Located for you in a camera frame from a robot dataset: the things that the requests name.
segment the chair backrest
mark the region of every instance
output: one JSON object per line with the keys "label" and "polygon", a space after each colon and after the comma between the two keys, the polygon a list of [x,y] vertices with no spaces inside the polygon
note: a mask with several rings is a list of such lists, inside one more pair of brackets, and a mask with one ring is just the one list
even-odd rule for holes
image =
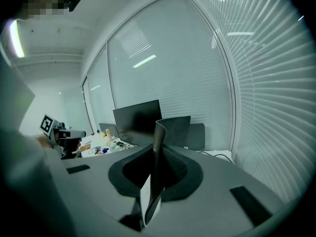
{"label": "chair backrest", "polygon": [[190,124],[187,147],[194,151],[205,150],[205,125],[203,123]]}
{"label": "chair backrest", "polygon": [[117,130],[117,126],[114,124],[105,124],[105,123],[99,123],[100,129],[102,132],[105,132],[106,129],[110,130],[111,134],[115,137],[119,138],[119,133]]}

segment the white desk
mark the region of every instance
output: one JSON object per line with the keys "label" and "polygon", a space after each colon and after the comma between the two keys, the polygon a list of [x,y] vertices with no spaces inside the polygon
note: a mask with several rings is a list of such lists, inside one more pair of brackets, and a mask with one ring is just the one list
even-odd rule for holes
{"label": "white desk", "polygon": [[[107,136],[102,137],[101,133],[100,134],[95,133],[94,135],[89,135],[87,137],[82,138],[81,146],[88,144],[89,141],[91,141],[90,142],[91,148],[81,152],[81,155],[83,158],[92,157],[92,156],[102,156],[103,154],[96,154],[95,155],[94,153],[91,152],[93,148],[98,147],[98,146],[100,146],[101,148],[108,148],[109,149],[105,154],[119,152],[119,151],[124,150],[124,148],[122,149],[120,146],[116,145],[117,142],[121,141],[119,138],[116,138],[116,139],[110,141]],[[121,141],[121,142],[124,143],[126,148],[134,147],[132,145],[129,145],[126,142],[123,142],[123,141]]]}

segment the computer monitor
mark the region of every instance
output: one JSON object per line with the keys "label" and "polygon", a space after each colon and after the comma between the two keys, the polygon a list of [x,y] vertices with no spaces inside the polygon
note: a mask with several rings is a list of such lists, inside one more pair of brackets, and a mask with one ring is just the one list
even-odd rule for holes
{"label": "computer monitor", "polygon": [[156,121],[162,119],[159,100],[113,110],[119,137],[133,145],[153,143]]}

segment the white ceiling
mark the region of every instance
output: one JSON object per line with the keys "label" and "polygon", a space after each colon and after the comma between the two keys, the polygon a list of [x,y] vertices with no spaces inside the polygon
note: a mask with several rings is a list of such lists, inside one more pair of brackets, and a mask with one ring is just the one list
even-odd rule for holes
{"label": "white ceiling", "polygon": [[86,44],[98,24],[106,24],[132,0],[81,0],[73,12],[47,11],[47,15],[18,21],[18,31],[25,58],[15,58],[7,38],[8,56],[17,67],[32,64],[80,63]]}

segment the desk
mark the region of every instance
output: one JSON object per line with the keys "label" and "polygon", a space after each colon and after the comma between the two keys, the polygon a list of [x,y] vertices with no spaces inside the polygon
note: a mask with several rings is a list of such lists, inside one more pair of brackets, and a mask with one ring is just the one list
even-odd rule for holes
{"label": "desk", "polygon": [[[124,148],[122,149],[120,146],[116,145],[116,142],[119,142],[119,141],[124,143],[126,149],[134,148],[133,145],[130,145],[126,142],[123,142],[119,138],[116,138],[116,139],[110,141],[107,136],[102,137],[101,134],[98,134],[98,133],[95,133],[94,135],[89,135],[87,137],[82,138],[81,146],[88,144],[89,141],[91,141],[90,142],[91,150],[95,147],[98,147],[98,146],[100,146],[101,148],[108,148],[109,150],[106,152],[106,154],[124,150]],[[82,157],[86,158],[86,157],[102,156],[103,155],[103,154],[96,154],[95,155],[94,153],[91,152],[91,150],[88,149],[88,150],[82,151],[81,152]]]}

